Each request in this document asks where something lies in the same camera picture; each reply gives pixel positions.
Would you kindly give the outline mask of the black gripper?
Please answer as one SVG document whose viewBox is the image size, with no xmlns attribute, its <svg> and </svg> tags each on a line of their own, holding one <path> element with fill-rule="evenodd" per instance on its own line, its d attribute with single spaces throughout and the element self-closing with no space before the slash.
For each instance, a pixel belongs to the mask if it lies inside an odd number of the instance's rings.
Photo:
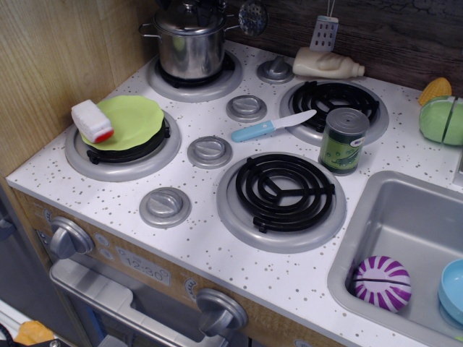
<svg viewBox="0 0 463 347">
<path fill-rule="evenodd" d="M 171 1 L 171 0 L 155 0 L 158 7 L 164 11 L 168 9 L 179 11 L 184 7 L 184 1 Z M 191 4 L 193 9 L 197 10 L 197 24 L 199 26 L 207 26 L 210 20 L 210 12 L 212 14 L 223 14 L 227 8 L 227 0 L 199 0 L 199 1 L 186 1 Z"/>
</svg>

